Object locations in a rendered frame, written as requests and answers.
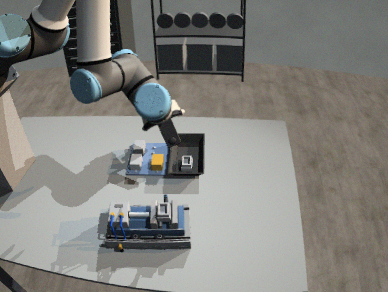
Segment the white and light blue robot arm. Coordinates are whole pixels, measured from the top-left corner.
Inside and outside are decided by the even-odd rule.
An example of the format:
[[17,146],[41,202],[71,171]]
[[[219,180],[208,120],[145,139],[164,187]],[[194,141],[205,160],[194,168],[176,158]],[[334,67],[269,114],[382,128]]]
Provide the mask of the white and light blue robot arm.
[[[70,34],[66,15],[74,2],[42,0],[25,20],[16,14],[0,16],[0,88],[10,65],[65,46]],[[122,91],[142,118],[158,125],[168,148],[180,144],[167,90],[131,50],[111,56],[110,0],[76,0],[76,32],[77,70],[70,79],[74,97],[89,104]]]

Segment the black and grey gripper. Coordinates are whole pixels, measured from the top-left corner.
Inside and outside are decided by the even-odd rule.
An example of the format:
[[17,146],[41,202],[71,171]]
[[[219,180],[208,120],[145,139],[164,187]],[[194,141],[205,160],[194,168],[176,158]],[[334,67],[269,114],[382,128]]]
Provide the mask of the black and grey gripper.
[[[175,102],[175,100],[171,100],[171,104],[172,104],[172,114],[171,114],[171,119],[173,118],[173,117],[176,117],[176,116],[181,116],[181,115],[183,115],[184,113],[185,113],[185,111],[184,110],[175,110],[175,109],[180,109],[179,108],[179,106],[177,105],[177,103]],[[147,120],[145,120],[145,119],[143,119],[142,118],[142,121],[143,121],[143,124],[144,124],[144,126],[143,126],[143,128],[142,128],[142,130],[143,131],[147,131],[147,130],[149,130],[151,127],[153,127],[153,126],[156,126],[157,124],[152,124],[152,123],[150,123],[150,122],[148,122]],[[147,123],[146,123],[147,122]],[[146,123],[146,124],[145,124]]]

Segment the yellow rectangular block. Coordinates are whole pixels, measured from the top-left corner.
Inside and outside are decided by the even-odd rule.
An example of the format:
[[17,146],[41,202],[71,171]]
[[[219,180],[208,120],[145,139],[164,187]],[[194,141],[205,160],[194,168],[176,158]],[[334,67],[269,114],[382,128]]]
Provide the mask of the yellow rectangular block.
[[163,171],[163,164],[163,154],[153,154],[151,162],[152,171]]

